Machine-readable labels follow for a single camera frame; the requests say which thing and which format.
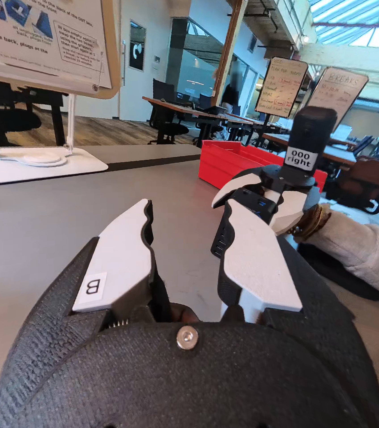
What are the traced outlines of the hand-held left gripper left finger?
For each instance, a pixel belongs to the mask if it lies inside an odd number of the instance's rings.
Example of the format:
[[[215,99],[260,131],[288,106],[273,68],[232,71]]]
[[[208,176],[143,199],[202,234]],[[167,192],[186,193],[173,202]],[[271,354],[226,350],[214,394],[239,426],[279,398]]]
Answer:
[[[156,270],[153,219],[152,201],[141,199],[99,234],[72,307],[74,313],[104,309],[131,313],[149,303]]]

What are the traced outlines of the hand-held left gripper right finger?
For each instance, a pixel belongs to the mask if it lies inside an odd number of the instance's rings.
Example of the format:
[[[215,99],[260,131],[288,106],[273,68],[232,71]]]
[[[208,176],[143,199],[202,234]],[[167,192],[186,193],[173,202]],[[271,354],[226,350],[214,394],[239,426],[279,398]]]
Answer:
[[[234,238],[224,251],[221,273],[240,288],[236,305],[245,321],[256,324],[266,309],[300,313],[303,305],[274,231],[234,199],[225,207]]]

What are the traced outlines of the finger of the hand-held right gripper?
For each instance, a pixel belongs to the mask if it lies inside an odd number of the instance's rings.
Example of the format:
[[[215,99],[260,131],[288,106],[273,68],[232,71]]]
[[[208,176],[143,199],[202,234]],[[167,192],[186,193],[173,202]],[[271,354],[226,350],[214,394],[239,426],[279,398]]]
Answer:
[[[218,193],[214,196],[212,200],[211,207],[215,209],[217,207],[223,206],[225,204],[224,201],[229,198],[229,195],[239,188],[244,188],[248,185],[259,185],[261,183],[262,181],[259,175],[254,173],[235,177],[229,182],[227,182],[221,189],[219,189]]]
[[[307,193],[285,190],[278,193],[269,190],[269,200],[277,203],[277,212],[273,214],[269,226],[276,236],[280,236],[293,228],[302,218]]]

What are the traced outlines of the matte black usb hub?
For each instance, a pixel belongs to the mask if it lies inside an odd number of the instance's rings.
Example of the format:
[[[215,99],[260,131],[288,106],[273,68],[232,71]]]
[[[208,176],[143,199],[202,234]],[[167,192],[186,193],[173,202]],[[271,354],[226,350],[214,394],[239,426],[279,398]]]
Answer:
[[[236,229],[230,222],[232,213],[235,214],[237,226],[246,232],[247,221],[242,219],[240,212],[243,214],[251,212],[251,220],[258,219],[267,225],[271,223],[273,216],[278,212],[278,202],[283,202],[283,198],[275,191],[267,191],[267,195],[271,195],[273,199],[265,197],[265,191],[260,184],[246,185],[227,191],[213,203],[213,208],[224,206],[224,213],[211,247],[214,256],[222,258],[234,241]]]

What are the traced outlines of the red plastic bin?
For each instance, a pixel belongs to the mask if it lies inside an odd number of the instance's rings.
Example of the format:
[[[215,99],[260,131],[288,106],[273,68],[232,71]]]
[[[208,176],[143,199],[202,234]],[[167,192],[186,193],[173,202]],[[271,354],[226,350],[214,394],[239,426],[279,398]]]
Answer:
[[[262,169],[268,165],[281,167],[283,159],[260,148],[245,147],[240,142],[204,140],[198,176],[221,189],[235,177],[249,173],[260,177]],[[322,193],[327,174],[317,169],[314,177]]]

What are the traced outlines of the wooden table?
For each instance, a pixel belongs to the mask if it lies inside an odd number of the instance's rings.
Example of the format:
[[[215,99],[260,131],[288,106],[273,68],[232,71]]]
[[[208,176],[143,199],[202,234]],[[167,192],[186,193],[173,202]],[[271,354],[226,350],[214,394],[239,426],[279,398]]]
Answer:
[[[277,143],[278,145],[287,146],[289,142],[289,135],[287,134],[271,134],[264,133],[263,137],[268,141]],[[344,151],[332,146],[326,146],[323,152],[323,157],[329,161],[338,163],[340,165],[352,166],[356,163],[357,159],[351,152]]]
[[[233,131],[230,133],[230,138],[235,138],[239,129],[244,128],[244,126],[251,127],[253,125],[252,121],[239,119],[225,113],[212,115],[204,111],[168,103],[163,100],[151,99],[147,97],[142,97],[142,99],[148,101],[153,107],[151,118],[149,120],[149,126],[158,132],[156,140],[150,141],[148,143],[149,145],[152,143],[157,145],[175,144],[174,139],[176,135],[169,135],[166,133],[166,130],[169,127],[172,127],[173,130],[179,130],[183,125],[180,123],[175,124],[170,121],[166,121],[165,116],[171,114],[173,117],[177,117],[179,122],[183,120],[186,122],[199,124],[201,126],[199,136],[195,143],[198,148],[202,148],[204,140],[211,140],[210,134],[213,126],[227,126],[228,128],[233,129]]]

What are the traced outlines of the whiteboard with handwriting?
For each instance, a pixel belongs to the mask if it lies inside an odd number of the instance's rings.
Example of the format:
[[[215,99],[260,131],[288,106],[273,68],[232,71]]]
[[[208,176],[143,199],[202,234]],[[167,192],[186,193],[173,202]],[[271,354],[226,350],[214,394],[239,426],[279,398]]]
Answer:
[[[273,57],[268,65],[255,112],[288,119],[308,71],[308,64]]]
[[[336,131],[368,82],[369,77],[365,74],[331,66],[326,67],[307,106],[335,110],[337,119],[333,131]]]

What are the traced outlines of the brown office chair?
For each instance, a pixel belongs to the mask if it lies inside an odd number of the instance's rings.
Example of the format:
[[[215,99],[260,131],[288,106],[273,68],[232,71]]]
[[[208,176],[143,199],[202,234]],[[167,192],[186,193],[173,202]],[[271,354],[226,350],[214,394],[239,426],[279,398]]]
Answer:
[[[341,169],[327,197],[366,214],[379,214],[379,160],[361,157],[348,169]]]

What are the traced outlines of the black office chair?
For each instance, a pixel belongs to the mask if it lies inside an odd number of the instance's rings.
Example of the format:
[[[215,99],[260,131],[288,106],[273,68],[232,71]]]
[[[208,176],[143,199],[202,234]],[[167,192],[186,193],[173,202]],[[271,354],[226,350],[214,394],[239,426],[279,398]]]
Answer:
[[[153,79],[153,98],[161,102],[172,103],[175,101],[174,85]],[[175,137],[189,133],[189,129],[180,121],[174,122],[173,110],[153,104],[149,119],[149,126],[158,131],[156,140],[151,140],[148,145],[174,144]]]
[[[7,133],[32,131],[42,125],[32,110],[15,106],[17,99],[10,83],[0,82],[0,147],[13,146],[7,139]]]

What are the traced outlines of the black phone icon sign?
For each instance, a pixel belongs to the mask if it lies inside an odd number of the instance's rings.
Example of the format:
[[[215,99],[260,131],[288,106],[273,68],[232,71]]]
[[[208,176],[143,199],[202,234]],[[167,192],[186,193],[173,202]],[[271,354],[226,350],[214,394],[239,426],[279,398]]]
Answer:
[[[131,20],[129,33],[129,67],[141,72],[144,71],[145,43],[146,28]]]

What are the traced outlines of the printed instruction poster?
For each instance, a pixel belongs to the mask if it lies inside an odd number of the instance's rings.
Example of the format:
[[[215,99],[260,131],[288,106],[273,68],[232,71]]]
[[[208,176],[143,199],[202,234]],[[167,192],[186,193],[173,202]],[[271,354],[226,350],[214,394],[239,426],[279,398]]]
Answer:
[[[0,81],[95,94],[111,89],[103,3],[0,0]]]

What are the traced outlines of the wooden support post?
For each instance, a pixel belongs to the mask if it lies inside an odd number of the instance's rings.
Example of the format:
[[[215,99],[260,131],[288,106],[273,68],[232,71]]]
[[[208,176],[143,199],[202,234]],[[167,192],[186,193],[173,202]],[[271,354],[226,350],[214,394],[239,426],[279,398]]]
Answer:
[[[229,26],[226,34],[224,47],[222,49],[219,67],[215,75],[215,83],[213,87],[213,93],[211,98],[211,106],[219,106],[221,97],[225,89],[226,78],[229,72],[232,55],[234,53],[234,47],[236,38],[239,34],[241,23],[246,12],[248,1],[247,0],[236,0],[233,5]]]

